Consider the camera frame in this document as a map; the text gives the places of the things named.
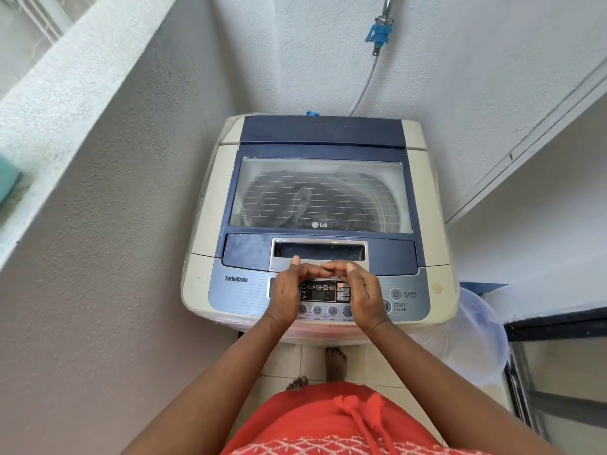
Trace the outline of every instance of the foot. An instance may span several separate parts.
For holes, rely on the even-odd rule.
[[[348,371],[348,358],[339,348],[327,346],[325,349],[325,365],[327,366],[327,383],[345,381]]]
[[[308,386],[308,379],[306,377],[298,377],[293,380],[293,383],[289,383],[285,391],[299,391],[306,386]]]

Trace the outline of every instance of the hand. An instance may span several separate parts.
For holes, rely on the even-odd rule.
[[[321,266],[350,285],[352,314],[363,332],[367,334],[381,323],[390,322],[383,306],[377,276],[370,274],[360,265],[345,260],[334,260]]]
[[[287,330],[299,313],[299,283],[305,279],[330,278],[333,274],[318,265],[300,264],[296,255],[288,269],[276,275],[265,315]]]

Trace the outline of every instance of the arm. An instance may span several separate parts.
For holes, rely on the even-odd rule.
[[[300,280],[330,275],[320,267],[300,265],[294,257],[290,268],[277,275],[261,319],[159,413],[123,455],[222,451],[269,354],[297,317]]]
[[[450,447],[492,455],[560,455],[523,422],[395,326],[376,276],[353,263],[324,264],[352,289],[352,313]]]

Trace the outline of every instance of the person's left arm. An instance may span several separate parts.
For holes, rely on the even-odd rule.
[[[299,283],[331,273],[294,257],[279,273],[266,313],[213,366],[179,394],[123,455],[218,454],[262,368],[297,318]]]

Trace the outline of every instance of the red dress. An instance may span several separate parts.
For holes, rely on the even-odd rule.
[[[222,455],[480,454],[443,447],[398,405],[347,382],[284,391],[262,405]]]

